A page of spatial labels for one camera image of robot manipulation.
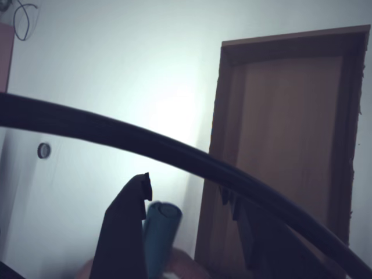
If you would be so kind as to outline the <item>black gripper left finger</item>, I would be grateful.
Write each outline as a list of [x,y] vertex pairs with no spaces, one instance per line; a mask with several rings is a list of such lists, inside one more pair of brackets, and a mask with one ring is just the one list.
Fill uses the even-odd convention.
[[134,176],[106,209],[90,278],[148,278],[142,221],[152,200],[149,174]]

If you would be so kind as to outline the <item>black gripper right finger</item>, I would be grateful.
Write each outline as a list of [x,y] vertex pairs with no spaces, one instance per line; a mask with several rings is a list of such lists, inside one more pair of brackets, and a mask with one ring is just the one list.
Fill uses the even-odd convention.
[[291,229],[254,203],[219,187],[237,222],[245,267],[254,278],[345,278],[339,267],[321,260]]

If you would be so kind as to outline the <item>person's left hand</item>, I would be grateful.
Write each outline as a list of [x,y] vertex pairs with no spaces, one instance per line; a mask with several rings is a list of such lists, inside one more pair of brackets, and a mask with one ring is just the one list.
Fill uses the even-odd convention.
[[172,273],[177,278],[185,279],[207,279],[211,278],[206,270],[204,270],[196,261],[192,259],[186,252],[178,248],[173,248],[169,256],[167,266],[164,269],[165,273]]

